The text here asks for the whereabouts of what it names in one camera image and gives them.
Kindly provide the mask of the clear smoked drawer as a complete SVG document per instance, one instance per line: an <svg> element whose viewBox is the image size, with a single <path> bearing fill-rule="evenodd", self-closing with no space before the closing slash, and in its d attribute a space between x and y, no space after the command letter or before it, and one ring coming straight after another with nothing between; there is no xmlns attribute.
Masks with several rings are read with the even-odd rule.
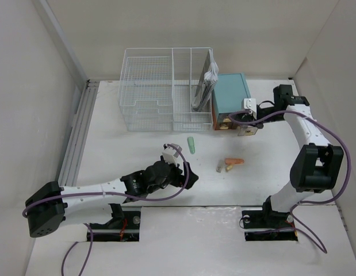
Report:
<svg viewBox="0 0 356 276"><path fill-rule="evenodd" d="M239 126L238 136L253 136L257 133L258 128L255 126Z"/></svg>

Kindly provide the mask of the green eraser stick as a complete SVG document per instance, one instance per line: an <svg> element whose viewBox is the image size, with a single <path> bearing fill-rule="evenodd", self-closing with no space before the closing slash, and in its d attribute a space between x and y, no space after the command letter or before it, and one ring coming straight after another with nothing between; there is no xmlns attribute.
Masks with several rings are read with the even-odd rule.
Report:
<svg viewBox="0 0 356 276"><path fill-rule="evenodd" d="M187 143L188 143L188 146L189 146L189 151L190 153L193 155L195 154L196 152L196 147L195 147L195 142L194 142L194 138L193 137L188 137L187 138Z"/></svg>

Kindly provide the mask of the grey white booklet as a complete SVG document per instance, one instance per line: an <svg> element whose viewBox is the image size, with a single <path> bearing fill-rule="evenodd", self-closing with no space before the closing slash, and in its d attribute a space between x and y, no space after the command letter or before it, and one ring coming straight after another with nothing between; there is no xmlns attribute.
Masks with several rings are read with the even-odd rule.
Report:
<svg viewBox="0 0 356 276"><path fill-rule="evenodd" d="M213 50L208 49L205 63L198 82L192 109L201 112L211 97L215 85L219 81L219 67L214 59Z"/></svg>

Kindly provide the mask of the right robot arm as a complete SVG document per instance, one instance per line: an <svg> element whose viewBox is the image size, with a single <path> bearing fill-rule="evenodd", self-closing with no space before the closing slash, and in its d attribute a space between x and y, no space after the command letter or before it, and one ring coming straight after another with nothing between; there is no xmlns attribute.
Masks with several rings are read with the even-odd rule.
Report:
<svg viewBox="0 0 356 276"><path fill-rule="evenodd" d="M253 98L242 100L242 110L229 115L240 129L261 129L270 122L286 121L297 140L299 153L290 169L288 183L269 196L261 210L244 211L246 228L277 227L290 216L291 210L308 197L332 190L344 158L350 157L344 143L332 145L324 137L326 128L312 116L306 97L294 95L290 85L273 90L272 106L261 108Z"/></svg>

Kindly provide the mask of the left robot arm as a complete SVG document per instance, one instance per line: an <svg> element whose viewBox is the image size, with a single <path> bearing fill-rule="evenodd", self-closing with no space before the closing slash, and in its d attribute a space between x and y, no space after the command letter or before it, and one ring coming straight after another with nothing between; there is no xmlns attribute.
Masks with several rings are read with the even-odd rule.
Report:
<svg viewBox="0 0 356 276"><path fill-rule="evenodd" d="M116 228L122 223L122 204L150 202L150 194L168 186L182 193L198 179L188 162L179 165L160 160L145 170L95 185L61 187L52 181L25 201L22 215L27 219L32 238L47 236L69 224L91 224L93 210L103 211L102 221L109 228Z"/></svg>

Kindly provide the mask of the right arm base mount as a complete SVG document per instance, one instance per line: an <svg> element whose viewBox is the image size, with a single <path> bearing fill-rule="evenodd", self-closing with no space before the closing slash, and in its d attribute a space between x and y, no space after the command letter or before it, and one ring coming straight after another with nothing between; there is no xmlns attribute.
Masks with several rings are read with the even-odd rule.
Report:
<svg viewBox="0 0 356 276"><path fill-rule="evenodd" d="M290 213L265 214L263 210L245 209L241 222L247 242L298 241Z"/></svg>

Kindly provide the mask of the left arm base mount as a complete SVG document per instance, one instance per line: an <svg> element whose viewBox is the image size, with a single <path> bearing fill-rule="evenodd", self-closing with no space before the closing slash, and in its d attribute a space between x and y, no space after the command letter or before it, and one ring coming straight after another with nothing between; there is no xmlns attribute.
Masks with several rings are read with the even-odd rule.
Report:
<svg viewBox="0 0 356 276"><path fill-rule="evenodd" d="M141 207L110 204L111 218L104 224L90 224L93 242L138 242L140 239Z"/></svg>

